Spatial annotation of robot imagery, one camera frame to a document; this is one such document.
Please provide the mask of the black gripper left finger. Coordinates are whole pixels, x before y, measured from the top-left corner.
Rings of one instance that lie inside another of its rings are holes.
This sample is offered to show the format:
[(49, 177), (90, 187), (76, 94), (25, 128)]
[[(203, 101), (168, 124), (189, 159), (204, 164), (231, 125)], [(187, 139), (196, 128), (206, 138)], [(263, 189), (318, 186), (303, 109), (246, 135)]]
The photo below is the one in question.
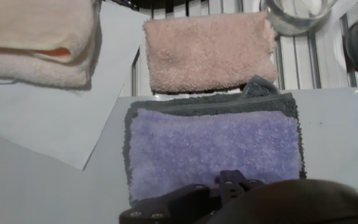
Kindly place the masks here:
[(223, 170), (213, 186), (190, 184), (165, 195), (148, 198), (122, 212), (119, 224), (206, 223), (225, 204), (243, 193), (239, 170)]

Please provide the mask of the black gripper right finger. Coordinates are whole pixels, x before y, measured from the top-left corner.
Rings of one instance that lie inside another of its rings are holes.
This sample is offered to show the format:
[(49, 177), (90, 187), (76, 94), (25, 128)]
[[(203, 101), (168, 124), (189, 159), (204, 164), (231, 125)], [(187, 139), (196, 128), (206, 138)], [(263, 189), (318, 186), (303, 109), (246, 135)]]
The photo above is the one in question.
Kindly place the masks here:
[(242, 188), (244, 189), (244, 192), (249, 192), (250, 190), (257, 189), (264, 185), (265, 183), (261, 180), (250, 179), (242, 183)]

